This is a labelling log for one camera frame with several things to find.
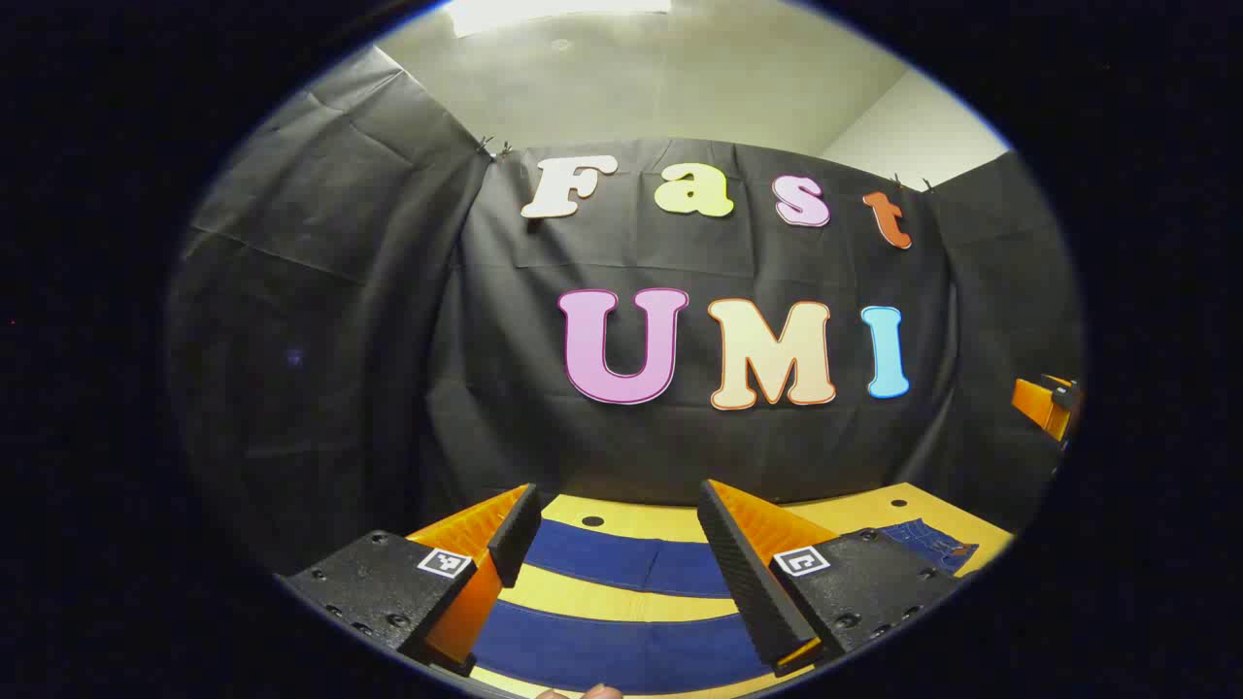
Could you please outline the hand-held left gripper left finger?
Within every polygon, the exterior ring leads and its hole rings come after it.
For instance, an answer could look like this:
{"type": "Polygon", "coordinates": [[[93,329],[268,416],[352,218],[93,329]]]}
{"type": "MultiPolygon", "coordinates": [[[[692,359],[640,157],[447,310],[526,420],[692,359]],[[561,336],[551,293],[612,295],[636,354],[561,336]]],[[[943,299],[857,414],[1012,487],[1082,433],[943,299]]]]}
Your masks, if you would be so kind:
{"type": "Polygon", "coordinates": [[[355,633],[469,677],[472,648],[541,522],[538,490],[525,483],[406,536],[360,535],[283,583],[355,633]]]}

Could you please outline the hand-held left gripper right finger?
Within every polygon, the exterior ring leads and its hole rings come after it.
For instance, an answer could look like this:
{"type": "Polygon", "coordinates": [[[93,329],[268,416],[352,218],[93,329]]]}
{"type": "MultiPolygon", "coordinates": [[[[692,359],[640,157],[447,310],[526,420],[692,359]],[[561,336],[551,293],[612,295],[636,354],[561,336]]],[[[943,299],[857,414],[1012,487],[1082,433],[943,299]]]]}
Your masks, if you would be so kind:
{"type": "Polygon", "coordinates": [[[963,583],[883,530],[835,534],[727,483],[699,490],[711,553],[776,677],[873,646],[963,583]]]}

